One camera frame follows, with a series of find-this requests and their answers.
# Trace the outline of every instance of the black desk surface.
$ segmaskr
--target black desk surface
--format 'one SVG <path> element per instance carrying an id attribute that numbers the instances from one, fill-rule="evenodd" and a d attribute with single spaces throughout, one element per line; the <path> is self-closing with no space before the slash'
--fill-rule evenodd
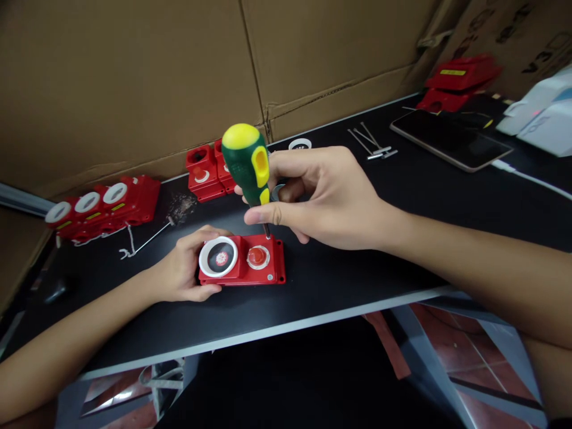
<path id="1" fill-rule="evenodd" d="M 414 107 L 418 100 L 419 96 L 407 98 L 297 137 L 309 138 L 314 147 L 348 146 L 380 197 L 397 207 L 572 251 L 572 203 L 562 196 L 493 167 L 465 173 L 392 132 L 388 128 L 390 122 L 408 112 L 401 107 Z M 482 98 L 475 103 L 481 111 L 495 114 L 506 107 L 492 99 Z M 361 121 L 378 142 L 397 148 L 399 153 L 387 160 L 366 161 L 365 151 L 346 131 L 359 127 Z M 572 192 L 572 157 L 555 158 L 494 130 L 488 133 L 515 148 L 505 160 L 518 170 Z M 286 149 L 291 140 L 269 149 Z M 153 265 L 179 237 L 206 223 L 238 235 L 262 233 L 260 226 L 244 224 L 245 205 L 239 196 L 193 204 L 187 180 L 184 176 L 163 184 L 155 220 L 133 229 L 135 246 L 158 231 L 166 223 L 167 214 L 180 219 L 177 227 L 167 228 L 135 257 L 120 260 L 118 249 L 129 248 L 127 231 L 79 248 L 62 246 L 4 357 L 72 311 Z M 386 254 L 341 251 L 316 241 L 301 245 L 287 228 L 271 227 L 271 231 L 284 240 L 288 279 L 285 285 L 225 288 L 205 303 L 156 304 L 103 347 L 86 367 L 87 377 L 185 356 L 189 351 L 210 350 L 209 343 L 219 341 L 215 347 L 221 347 L 225 340 L 263 329 L 266 331 L 260 336 L 303 328 L 319 323 L 314 319 L 305 325 L 303 321 L 309 318 L 366 304 L 377 303 L 375 309 L 381 309 L 410 303 L 434 296 L 435 293 L 425 292 L 446 285 L 426 270 Z M 77 290 L 58 303 L 42 304 L 61 275 L 78 276 Z M 290 325 L 272 331 L 284 324 Z"/>

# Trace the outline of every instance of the red electrical enclosure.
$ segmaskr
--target red electrical enclosure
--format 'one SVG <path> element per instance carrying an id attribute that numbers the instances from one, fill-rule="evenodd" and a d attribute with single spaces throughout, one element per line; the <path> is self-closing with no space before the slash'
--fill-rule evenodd
<path id="1" fill-rule="evenodd" d="M 189 190 L 197 196 L 199 203 L 226 195 L 218 178 L 215 151 L 210 145 L 188 151 L 186 169 L 189 170 Z"/>
<path id="2" fill-rule="evenodd" d="M 153 220 L 161 182 L 149 176 L 121 178 L 113 186 L 95 186 L 81 198 L 56 204 L 46 215 L 48 227 L 60 238 L 85 243 L 127 224 Z"/>
<path id="3" fill-rule="evenodd" d="M 219 237 L 205 243 L 198 259 L 201 284 L 256 286 L 286 283 L 284 245 L 272 235 Z"/>
<path id="4" fill-rule="evenodd" d="M 458 58 L 441 64 L 425 84 L 429 88 L 417 108 L 438 112 L 458 111 L 473 95 L 485 90 L 502 67 L 488 54 Z"/>
<path id="5" fill-rule="evenodd" d="M 137 226 L 153 220 L 161 182 L 149 176 L 122 177 L 107 188 L 103 196 L 105 225 L 101 232 L 111 233 L 126 224 Z"/>
<path id="6" fill-rule="evenodd" d="M 228 168 L 226 168 L 225 158 L 222 155 L 222 139 L 214 142 L 214 157 L 216 159 L 216 170 L 219 175 L 219 181 L 225 187 L 227 194 L 233 194 L 236 182 L 232 178 Z"/>

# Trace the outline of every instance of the red tiled floor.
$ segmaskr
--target red tiled floor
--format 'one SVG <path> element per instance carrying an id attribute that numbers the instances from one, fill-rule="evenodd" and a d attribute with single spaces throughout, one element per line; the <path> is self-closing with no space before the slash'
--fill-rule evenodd
<path id="1" fill-rule="evenodd" d="M 526 399 L 536 400 L 530 390 L 524 385 L 520 377 L 514 372 L 510 363 L 499 363 L 491 366 L 491 370 L 495 373 L 499 381 L 502 383 L 506 391 L 510 394 L 517 395 Z"/>
<path id="2" fill-rule="evenodd" d="M 489 368 L 474 368 L 464 371 L 452 371 L 448 373 L 451 377 L 459 378 L 469 383 L 502 391 L 502 387 L 490 372 Z"/>
<path id="3" fill-rule="evenodd" d="M 435 308 L 427 309 L 421 304 L 411 304 L 411 309 L 425 329 L 445 371 L 460 371 L 484 366 L 482 358 L 467 336 L 443 323 L 455 326 L 455 321 L 449 312 Z"/>
<path id="4" fill-rule="evenodd" d="M 468 332 L 478 333 L 478 335 L 470 335 L 470 338 L 479 353 L 483 356 L 485 362 L 489 365 L 506 362 L 501 351 L 495 346 L 493 340 L 490 339 L 478 321 L 460 315 L 452 316 L 455 318 L 461 329 Z"/>
<path id="5" fill-rule="evenodd" d="M 149 387 L 145 387 L 139 383 L 139 374 L 141 371 L 142 368 L 137 368 L 131 371 L 122 372 L 121 374 L 115 374 L 94 380 L 86 398 L 86 407 L 88 408 L 87 412 L 93 412 L 95 410 L 99 411 L 111 405 L 150 393 L 151 389 Z M 94 394 L 100 391 L 102 387 L 108 386 L 109 383 L 113 381 L 114 383 L 104 392 L 93 397 Z"/>
<path id="6" fill-rule="evenodd" d="M 155 408 L 153 402 L 149 402 L 101 429 L 147 429 L 153 428 L 156 424 Z"/>
<path id="7" fill-rule="evenodd" d="M 462 392 L 457 392 L 477 429 L 530 429 L 528 423 L 491 407 Z"/>

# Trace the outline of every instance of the red emergency stop button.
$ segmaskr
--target red emergency stop button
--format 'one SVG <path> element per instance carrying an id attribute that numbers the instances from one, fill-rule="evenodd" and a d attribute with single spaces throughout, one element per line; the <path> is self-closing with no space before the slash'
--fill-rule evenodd
<path id="1" fill-rule="evenodd" d="M 270 262 L 270 252 L 264 246 L 254 246 L 248 251 L 248 265 L 253 269 L 263 269 Z"/>

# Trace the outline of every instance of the cardboard wall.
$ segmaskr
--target cardboard wall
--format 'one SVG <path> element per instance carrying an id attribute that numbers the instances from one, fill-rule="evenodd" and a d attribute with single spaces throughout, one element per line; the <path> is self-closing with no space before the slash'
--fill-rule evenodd
<path id="1" fill-rule="evenodd" d="M 572 60 L 570 0 L 473 0 L 438 63 L 489 52 L 502 74 L 490 87 L 514 100 Z"/>
<path id="2" fill-rule="evenodd" d="M 0 316 L 50 235 L 43 219 L 0 207 Z"/>
<path id="3" fill-rule="evenodd" d="M 243 0 L 271 138 L 411 93 L 400 84 L 419 59 L 417 43 L 441 3 Z"/>
<path id="4" fill-rule="evenodd" d="M 262 123 L 238 1 L 7 0 L 0 32 L 0 182 L 41 197 Z"/>

